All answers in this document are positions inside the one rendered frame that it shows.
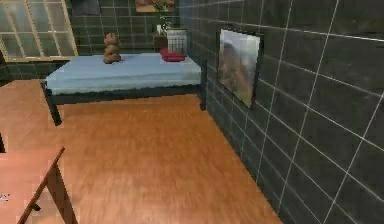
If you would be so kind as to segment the red pillow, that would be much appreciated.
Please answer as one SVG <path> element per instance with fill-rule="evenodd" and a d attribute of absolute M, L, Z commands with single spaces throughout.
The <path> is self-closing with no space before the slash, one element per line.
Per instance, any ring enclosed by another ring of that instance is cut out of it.
<path fill-rule="evenodd" d="M 167 48 L 160 50 L 162 59 L 166 62 L 181 62 L 185 60 L 185 55 L 176 52 L 169 52 Z"/>

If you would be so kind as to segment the framed landscape picture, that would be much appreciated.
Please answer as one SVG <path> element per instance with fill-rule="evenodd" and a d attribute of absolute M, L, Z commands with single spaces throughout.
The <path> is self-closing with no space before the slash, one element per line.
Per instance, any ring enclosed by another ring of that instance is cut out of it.
<path fill-rule="evenodd" d="M 263 34 L 220 29 L 217 79 L 248 108 L 254 102 L 263 52 Z"/>

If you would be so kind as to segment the white striped pillow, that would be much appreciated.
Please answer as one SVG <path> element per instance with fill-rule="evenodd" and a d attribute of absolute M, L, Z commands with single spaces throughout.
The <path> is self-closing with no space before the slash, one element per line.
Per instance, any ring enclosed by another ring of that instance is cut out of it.
<path fill-rule="evenodd" d="M 187 53 L 187 30 L 169 29 L 167 31 L 168 51 L 172 53 Z"/>

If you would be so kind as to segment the dark wooden side table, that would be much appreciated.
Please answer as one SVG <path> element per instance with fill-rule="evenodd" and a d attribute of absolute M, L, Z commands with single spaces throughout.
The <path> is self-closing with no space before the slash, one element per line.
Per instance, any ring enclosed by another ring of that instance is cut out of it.
<path fill-rule="evenodd" d="M 153 47 L 155 52 L 168 47 L 168 39 L 166 35 L 155 34 L 153 36 Z"/>

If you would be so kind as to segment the green house plant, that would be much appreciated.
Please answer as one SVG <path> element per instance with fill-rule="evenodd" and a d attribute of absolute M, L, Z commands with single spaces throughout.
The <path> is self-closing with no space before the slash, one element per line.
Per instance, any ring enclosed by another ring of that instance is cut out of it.
<path fill-rule="evenodd" d="M 168 29 L 171 27 L 171 22 L 167 17 L 167 13 L 173 10 L 173 0 L 153 0 L 155 11 L 159 15 L 160 20 L 160 35 L 167 35 Z"/>

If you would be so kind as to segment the brown teddy bear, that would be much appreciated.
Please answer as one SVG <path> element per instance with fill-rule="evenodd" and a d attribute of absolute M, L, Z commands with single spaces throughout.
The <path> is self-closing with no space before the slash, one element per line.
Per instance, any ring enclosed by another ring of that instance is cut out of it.
<path fill-rule="evenodd" d="M 119 54 L 119 42 L 115 33 L 107 33 L 104 38 L 105 50 L 103 62 L 105 64 L 112 64 L 122 60 Z"/>

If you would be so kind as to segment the orange framed picture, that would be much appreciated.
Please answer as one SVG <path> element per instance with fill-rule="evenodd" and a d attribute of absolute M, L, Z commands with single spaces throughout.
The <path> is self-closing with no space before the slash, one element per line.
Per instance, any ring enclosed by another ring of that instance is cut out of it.
<path fill-rule="evenodd" d="M 172 12 L 175 0 L 135 0 L 137 12 Z"/>

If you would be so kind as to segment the dark framed picture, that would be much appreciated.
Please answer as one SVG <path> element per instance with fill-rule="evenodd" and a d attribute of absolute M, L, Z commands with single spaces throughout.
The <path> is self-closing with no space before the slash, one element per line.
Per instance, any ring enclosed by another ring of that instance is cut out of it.
<path fill-rule="evenodd" d="M 101 14 L 99 0 L 71 0 L 74 16 L 93 16 Z"/>

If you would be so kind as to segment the white framed window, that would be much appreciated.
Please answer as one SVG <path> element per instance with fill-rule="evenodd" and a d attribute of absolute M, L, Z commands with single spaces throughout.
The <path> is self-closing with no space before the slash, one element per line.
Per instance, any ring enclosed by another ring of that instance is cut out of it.
<path fill-rule="evenodd" d="M 78 55 L 65 0 L 0 0 L 4 60 L 42 62 Z"/>

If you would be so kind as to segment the reddish wooden table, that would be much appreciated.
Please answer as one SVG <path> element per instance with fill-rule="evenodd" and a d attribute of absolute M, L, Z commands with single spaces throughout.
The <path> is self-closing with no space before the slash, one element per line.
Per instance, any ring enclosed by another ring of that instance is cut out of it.
<path fill-rule="evenodd" d="M 25 224 L 48 188 L 65 224 L 78 224 L 58 161 L 64 147 L 0 153 L 0 224 Z"/>

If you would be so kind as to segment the blue bed with black frame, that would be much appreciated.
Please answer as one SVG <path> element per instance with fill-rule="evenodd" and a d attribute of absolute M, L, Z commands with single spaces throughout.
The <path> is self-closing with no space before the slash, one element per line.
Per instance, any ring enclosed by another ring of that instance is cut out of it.
<path fill-rule="evenodd" d="M 168 62 L 159 53 L 124 54 L 105 64 L 100 55 L 77 56 L 40 82 L 55 125 L 60 105 L 195 94 L 206 109 L 207 63 L 190 57 Z"/>

